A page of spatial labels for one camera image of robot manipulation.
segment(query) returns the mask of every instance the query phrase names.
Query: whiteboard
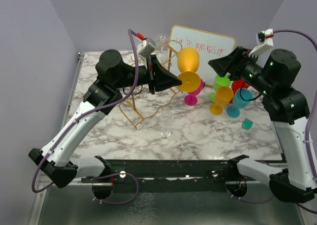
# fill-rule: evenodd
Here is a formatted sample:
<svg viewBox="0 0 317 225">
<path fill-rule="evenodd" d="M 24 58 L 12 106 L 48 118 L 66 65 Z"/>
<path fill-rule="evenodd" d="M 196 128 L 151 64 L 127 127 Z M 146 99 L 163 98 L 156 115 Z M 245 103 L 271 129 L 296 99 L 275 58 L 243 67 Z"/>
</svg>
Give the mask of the whiteboard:
<svg viewBox="0 0 317 225">
<path fill-rule="evenodd" d="M 200 65 L 197 73 L 204 82 L 209 84 L 213 84 L 216 72 L 208 65 L 208 61 L 228 55 L 236 45 L 233 37 L 178 25 L 172 27 L 170 40 L 177 40 L 181 42 L 183 48 L 192 47 L 199 52 Z M 170 42 L 169 45 L 177 52 L 181 50 L 177 42 Z M 171 63 L 170 71 L 174 75 L 179 75 L 181 72 L 177 68 L 176 56 L 171 59 Z"/>
</svg>

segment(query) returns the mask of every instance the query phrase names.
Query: plastic wine glass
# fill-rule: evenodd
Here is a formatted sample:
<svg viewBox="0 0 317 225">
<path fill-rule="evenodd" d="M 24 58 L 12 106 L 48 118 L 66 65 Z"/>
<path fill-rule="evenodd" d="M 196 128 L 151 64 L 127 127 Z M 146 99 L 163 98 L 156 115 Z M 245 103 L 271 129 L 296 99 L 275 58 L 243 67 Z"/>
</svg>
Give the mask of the plastic wine glass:
<svg viewBox="0 0 317 225">
<path fill-rule="evenodd" d="M 233 97 L 233 91 L 227 86 L 220 86 L 214 97 L 214 104 L 211 104 L 209 111 L 214 115 L 220 115 L 223 111 L 223 106 L 228 104 Z"/>
<path fill-rule="evenodd" d="M 160 134 L 163 137 L 169 137 L 171 135 L 172 121 L 174 114 L 171 110 L 162 110 L 159 116 L 159 124 L 161 126 Z"/>
<path fill-rule="evenodd" d="M 229 106 L 226 110 L 228 116 L 233 118 L 238 117 L 240 115 L 240 109 L 245 108 L 252 98 L 253 95 L 250 90 L 245 88 L 237 90 L 232 100 L 233 105 Z"/>
<path fill-rule="evenodd" d="M 225 77 L 220 77 L 219 75 L 216 75 L 213 81 L 213 89 L 214 92 L 211 92 L 209 94 L 209 100 L 214 103 L 214 97 L 216 96 L 216 91 L 220 86 L 229 86 L 231 84 L 231 81 L 228 78 L 228 75 Z"/>
<path fill-rule="evenodd" d="M 200 64 L 199 52 L 195 48 L 187 47 L 177 54 L 177 68 L 181 72 L 177 78 L 182 81 L 178 89 L 193 92 L 201 85 L 201 78 L 196 73 Z"/>
<path fill-rule="evenodd" d="M 204 87 L 204 82 L 201 79 L 201 83 L 200 86 L 197 90 L 193 91 L 193 92 L 189 92 L 187 96 L 185 96 L 184 101 L 185 104 L 190 105 L 190 106 L 194 106 L 195 104 L 197 104 L 198 99 L 197 99 L 197 95 L 199 95 L 199 93 L 202 91 Z"/>
<path fill-rule="evenodd" d="M 243 79 L 233 81 L 231 85 L 233 93 L 235 94 L 238 89 L 242 88 L 242 86 L 245 89 L 249 88 L 249 85 Z"/>
<path fill-rule="evenodd" d="M 157 52 L 157 58 L 159 62 L 164 62 L 168 59 L 167 46 L 165 45 L 169 41 L 169 36 L 166 34 L 158 34 L 155 37 L 155 42 L 160 47 L 160 50 Z"/>
</svg>

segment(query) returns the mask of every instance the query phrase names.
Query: wine glass base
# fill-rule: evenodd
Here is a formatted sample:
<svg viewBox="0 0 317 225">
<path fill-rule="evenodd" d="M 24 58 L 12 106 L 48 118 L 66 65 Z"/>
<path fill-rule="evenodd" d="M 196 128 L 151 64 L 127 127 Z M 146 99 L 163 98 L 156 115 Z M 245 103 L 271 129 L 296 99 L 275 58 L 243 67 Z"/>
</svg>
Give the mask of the wine glass base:
<svg viewBox="0 0 317 225">
<path fill-rule="evenodd" d="M 234 106 L 229 106 L 229 107 L 227 108 L 226 112 L 227 112 L 227 115 L 228 115 L 229 117 L 232 117 L 232 118 L 236 118 L 236 117 L 240 116 L 240 110 L 237 109 L 237 108 L 234 107 Z"/>
<path fill-rule="evenodd" d="M 184 98 L 184 102 L 185 104 L 189 105 L 189 106 L 194 106 L 197 104 L 198 102 L 198 99 L 196 96 L 193 96 L 193 95 L 187 95 L 185 96 Z"/>
<path fill-rule="evenodd" d="M 193 92 L 200 87 L 200 76 L 193 71 L 184 71 L 177 76 L 182 81 L 178 89 L 185 92 Z"/>
<path fill-rule="evenodd" d="M 211 104 L 209 107 L 209 111 L 214 115 L 220 115 L 223 112 L 223 108 L 216 104 Z"/>
<path fill-rule="evenodd" d="M 172 133 L 171 132 L 160 132 L 162 137 L 169 137 Z"/>
</svg>

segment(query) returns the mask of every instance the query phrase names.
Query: metal frame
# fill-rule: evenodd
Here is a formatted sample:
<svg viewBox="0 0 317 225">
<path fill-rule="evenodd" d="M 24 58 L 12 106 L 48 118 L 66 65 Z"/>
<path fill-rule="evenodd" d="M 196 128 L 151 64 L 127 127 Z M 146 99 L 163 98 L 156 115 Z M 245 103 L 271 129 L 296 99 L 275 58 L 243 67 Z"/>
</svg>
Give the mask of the metal frame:
<svg viewBox="0 0 317 225">
<path fill-rule="evenodd" d="M 82 67 L 82 63 L 83 63 L 83 59 L 84 59 L 84 56 L 85 54 L 84 53 L 78 53 L 79 55 L 79 59 L 78 59 L 78 64 L 77 64 L 77 69 L 76 69 L 76 75 L 74 77 L 74 81 L 73 81 L 73 84 L 72 84 L 72 89 L 71 89 L 71 92 L 70 92 L 70 96 L 69 96 L 69 99 L 68 99 L 68 105 L 67 105 L 67 109 L 65 111 L 65 114 L 64 114 L 64 117 L 63 117 L 63 123 L 62 123 L 62 127 L 65 125 L 66 121 L 67 121 L 67 117 L 68 117 L 68 113 L 69 113 L 69 110 L 70 110 L 70 107 L 71 107 L 71 101 L 73 99 L 73 96 L 74 96 L 74 92 L 75 92 L 75 89 L 76 89 L 76 85 L 77 85 L 77 81 L 78 81 L 78 77 L 79 77 L 79 74 L 80 74 L 80 70 L 81 70 L 81 67 Z M 142 160 L 133 160 L 135 163 L 138 163 L 138 162 L 141 162 Z M 192 160 L 192 161 L 187 161 L 187 162 L 192 162 L 192 163 L 197 163 L 197 162 L 203 162 L 203 163 L 210 163 L 210 162 L 213 162 L 213 163 L 218 163 L 218 165 L 220 165 L 221 163 L 225 163 L 226 161 L 208 161 L 208 160 L 202 160 L 202 161 L 197 161 L 197 160 Z M 282 160 L 281 161 L 267 161 L 271 166 L 275 166 L 275 167 L 287 167 L 287 163 L 285 161 L 285 158 L 283 157 L 283 154 L 282 154 Z M 181 172 L 182 170 L 180 170 L 180 173 L 179 173 L 179 176 L 181 176 L 182 178 L 184 178 L 181 174 L 184 174 Z M 140 178 L 141 182 L 144 183 L 146 181 L 146 179 L 148 178 Z M 39 180 L 39 188 L 43 188 L 46 184 L 50 183 L 50 179 L 45 175 L 45 174 L 41 174 L 40 175 L 40 180 Z M 230 183 L 237 183 L 236 181 L 233 181 L 233 182 L 226 182 L 226 184 L 230 184 Z M 249 181 L 248 183 L 258 183 L 257 181 Z M 78 178 L 78 179 L 75 179 L 73 180 L 70 184 L 70 186 L 74 186 L 74 185 L 81 185 L 81 186 L 111 186 L 112 183 L 100 183 L 98 181 L 90 181 L 88 183 L 88 181 L 84 181 L 84 183 L 82 182 L 82 179 Z M 40 221 L 40 216 L 41 216 L 41 210 L 42 210 L 42 207 L 44 205 L 44 201 L 45 201 L 45 196 L 46 196 L 46 191 L 43 191 L 43 193 L 39 193 L 36 195 L 36 198 L 35 198 L 35 202 L 34 202 L 34 205 L 33 205 L 33 209 L 32 209 L 32 213 L 31 213 L 31 217 L 30 217 L 30 220 L 29 220 L 29 225 L 38 225 L 39 221 Z M 303 221 L 305 223 L 305 225 L 316 225 L 315 224 L 315 220 L 314 220 L 314 217 L 311 213 L 303 210 L 303 209 L 299 209 L 300 211 L 300 214 L 303 218 Z"/>
<path fill-rule="evenodd" d="M 243 176 L 227 160 L 107 160 L 109 174 L 124 171 L 139 182 L 139 192 L 172 193 L 213 191 L 226 192 L 226 182 L 240 181 Z M 278 161 L 267 161 L 276 166 Z M 83 183 L 111 182 L 111 178 L 86 177 Z M 115 178 L 114 193 L 133 193 L 135 181 L 129 176 Z"/>
<path fill-rule="evenodd" d="M 71 91 L 70 91 L 70 95 L 67 101 L 67 108 L 65 110 L 65 114 L 63 116 L 63 121 L 62 121 L 62 125 L 61 125 L 61 129 L 64 127 L 64 125 L 66 124 L 67 121 L 67 116 L 71 107 L 71 102 L 72 99 L 74 97 L 74 93 L 75 93 L 75 89 L 76 89 L 76 85 L 78 82 L 78 77 L 80 74 L 80 70 L 83 64 L 83 60 L 85 57 L 85 53 L 78 53 L 78 62 L 77 62 L 77 67 L 76 67 L 76 72 L 75 72 L 75 77 L 71 86 Z M 41 173 L 40 174 L 40 179 L 39 179 L 39 189 L 43 188 L 45 186 L 45 184 L 50 183 L 49 178 Z M 33 208 L 32 208 L 32 212 L 31 212 L 31 216 L 29 219 L 29 225 L 37 225 L 39 223 L 40 220 L 40 216 L 41 216 L 41 211 L 42 211 L 42 207 L 44 204 L 44 200 L 45 200 L 45 196 L 46 196 L 46 190 L 43 191 L 42 193 L 38 193 L 36 194 L 35 200 L 34 200 L 34 204 L 33 204 Z"/>
<path fill-rule="evenodd" d="M 42 193 L 38 193 L 35 197 L 35 201 L 33 204 L 32 213 L 29 220 L 29 225 L 37 225 L 40 221 L 41 211 L 44 204 L 45 196 L 46 196 L 46 190 Z"/>
<path fill-rule="evenodd" d="M 71 86 L 71 91 L 70 91 L 69 98 L 67 101 L 67 109 L 66 109 L 64 117 L 63 117 L 62 126 L 60 127 L 61 129 L 65 126 L 65 124 L 67 122 L 67 117 L 68 117 L 69 110 L 71 107 L 71 102 L 72 102 L 74 94 L 75 94 L 75 90 L 76 90 L 80 70 L 81 70 L 81 67 L 83 65 L 85 53 L 78 53 L 78 56 L 79 57 L 78 57 L 78 62 L 77 62 L 77 67 L 76 67 L 76 72 L 75 72 L 75 78 L 74 78 L 74 81 L 73 81 L 72 86 Z"/>
</svg>

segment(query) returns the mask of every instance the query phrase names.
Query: handwritten text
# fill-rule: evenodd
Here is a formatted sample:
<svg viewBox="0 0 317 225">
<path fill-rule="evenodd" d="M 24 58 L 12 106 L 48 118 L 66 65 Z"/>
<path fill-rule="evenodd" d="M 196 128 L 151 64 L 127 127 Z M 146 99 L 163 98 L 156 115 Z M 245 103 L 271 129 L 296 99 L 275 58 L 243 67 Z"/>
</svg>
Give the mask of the handwritten text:
<svg viewBox="0 0 317 225">
<path fill-rule="evenodd" d="M 202 44 L 202 43 L 193 44 L 190 39 L 183 40 L 183 39 L 175 38 L 175 40 L 180 42 L 183 45 L 183 47 L 192 47 L 198 51 L 201 51 L 201 52 L 205 51 L 217 56 L 222 56 L 225 52 L 225 49 L 218 48 L 217 46 Z"/>
</svg>

